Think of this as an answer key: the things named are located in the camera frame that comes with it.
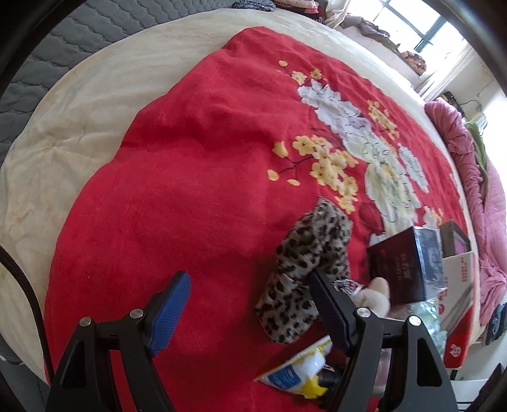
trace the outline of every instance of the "pink fabric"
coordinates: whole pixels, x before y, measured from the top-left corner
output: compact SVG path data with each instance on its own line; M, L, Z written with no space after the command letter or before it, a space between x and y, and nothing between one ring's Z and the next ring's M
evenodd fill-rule
M461 123L460 113L441 98L426 103L424 109L446 142L465 191L479 248L480 322L485 325L507 291L505 193L498 172L488 160L488 193L484 204L482 203L482 177L475 160L473 138Z

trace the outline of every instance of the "leopard print pouch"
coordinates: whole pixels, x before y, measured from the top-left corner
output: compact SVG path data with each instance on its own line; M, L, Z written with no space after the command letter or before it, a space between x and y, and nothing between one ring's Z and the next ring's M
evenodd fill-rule
M313 270L331 281L350 277L347 245L352 222L331 201L320 197L276 249L278 262L255 306L273 342L291 343L318 318L306 277Z

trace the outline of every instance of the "cream bedsheet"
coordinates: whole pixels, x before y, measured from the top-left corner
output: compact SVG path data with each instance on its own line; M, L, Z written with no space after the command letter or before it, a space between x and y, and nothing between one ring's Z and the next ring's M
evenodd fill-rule
M428 133L459 177L423 101L397 72L341 33L284 10L222 9L155 26L112 44L68 72L44 97L0 170L0 242L41 306L58 234L77 195L109 162L136 113L247 27L266 26L352 67ZM458 183L468 233L472 224ZM0 333L39 377L42 351L23 292L0 267Z

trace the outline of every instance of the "yellow and white package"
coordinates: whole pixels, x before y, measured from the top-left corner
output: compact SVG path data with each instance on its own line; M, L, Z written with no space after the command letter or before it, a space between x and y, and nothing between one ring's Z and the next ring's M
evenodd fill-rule
M306 399L316 399L328 390L319 386L317 374L325 366L325 357L332 347L331 338L326 336L283 365L254 380L286 392L303 395Z

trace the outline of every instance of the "green cloth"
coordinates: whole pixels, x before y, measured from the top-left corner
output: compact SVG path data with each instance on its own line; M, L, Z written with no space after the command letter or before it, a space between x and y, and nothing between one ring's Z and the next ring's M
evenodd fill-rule
M479 166L479 171L481 172L482 176L481 198L482 202L484 203L486 194L488 193L488 157L486 155L486 147L484 146L482 135L476 122L466 122L465 127L474 138L476 162L477 166Z

